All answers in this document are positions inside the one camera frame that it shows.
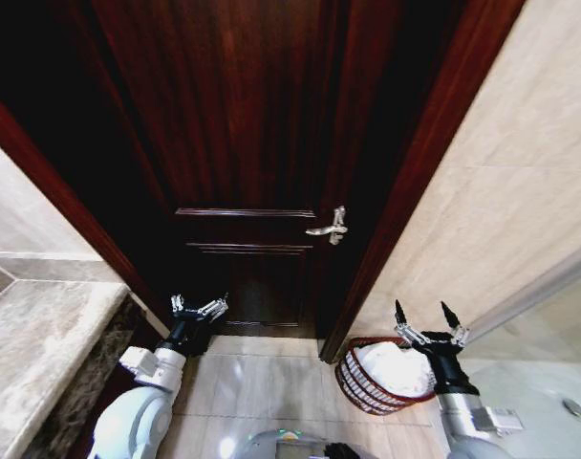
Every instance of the door lever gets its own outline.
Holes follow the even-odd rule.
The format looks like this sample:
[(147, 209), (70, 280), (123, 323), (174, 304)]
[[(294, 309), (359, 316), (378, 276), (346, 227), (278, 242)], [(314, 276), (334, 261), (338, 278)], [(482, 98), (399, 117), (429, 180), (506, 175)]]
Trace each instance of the door lever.
[(348, 232), (348, 228), (344, 227), (344, 216), (346, 215), (346, 209), (340, 206), (334, 210), (333, 224), (329, 227), (323, 228), (310, 228), (306, 229), (306, 234), (310, 236), (323, 236), (325, 234), (330, 234), (329, 242), (336, 246), (339, 241), (343, 239), (343, 234)]

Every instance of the tiled floor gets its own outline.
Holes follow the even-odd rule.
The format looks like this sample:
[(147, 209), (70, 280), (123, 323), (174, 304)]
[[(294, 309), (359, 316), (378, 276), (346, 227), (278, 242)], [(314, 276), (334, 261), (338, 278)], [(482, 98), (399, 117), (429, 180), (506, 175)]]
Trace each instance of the tiled floor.
[(215, 337), (191, 360), (158, 457), (226, 459), (250, 435), (293, 428), (361, 445), (380, 459), (445, 457), (437, 402), (380, 418), (348, 402), (312, 339)]

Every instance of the laundry basket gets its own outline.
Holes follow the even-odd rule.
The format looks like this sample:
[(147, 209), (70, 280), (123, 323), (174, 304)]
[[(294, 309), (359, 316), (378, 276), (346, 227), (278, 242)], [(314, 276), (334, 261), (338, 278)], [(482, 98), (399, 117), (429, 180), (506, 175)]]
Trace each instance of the laundry basket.
[(426, 395), (422, 397), (403, 397), (388, 392), (369, 377), (365, 369), (360, 365), (355, 349), (383, 341), (391, 341), (400, 348), (408, 347), (405, 341), (398, 337), (354, 338), (350, 340), (346, 355), (335, 368), (337, 383), (348, 400), (366, 413), (386, 416), (411, 404), (432, 399), (435, 396), (433, 392), (435, 380), (433, 378), (430, 383), (431, 390)]

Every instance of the marble countertop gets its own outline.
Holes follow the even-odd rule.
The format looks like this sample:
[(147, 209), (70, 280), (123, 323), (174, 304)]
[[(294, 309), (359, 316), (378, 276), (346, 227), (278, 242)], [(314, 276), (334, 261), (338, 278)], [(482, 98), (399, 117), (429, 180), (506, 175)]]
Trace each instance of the marble countertop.
[(127, 295), (117, 282), (14, 282), (0, 295), (0, 458), (19, 457)]

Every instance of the beige wall tile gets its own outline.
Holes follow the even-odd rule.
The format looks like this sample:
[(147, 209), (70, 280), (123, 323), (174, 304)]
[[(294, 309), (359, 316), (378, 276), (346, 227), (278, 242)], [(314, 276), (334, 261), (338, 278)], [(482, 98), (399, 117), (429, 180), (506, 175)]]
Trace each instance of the beige wall tile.
[(0, 251), (97, 256), (1, 149)]
[(529, 0), (351, 336), (470, 323), (581, 248), (581, 1)]
[(581, 168), (581, 0), (527, 2), (446, 163)]

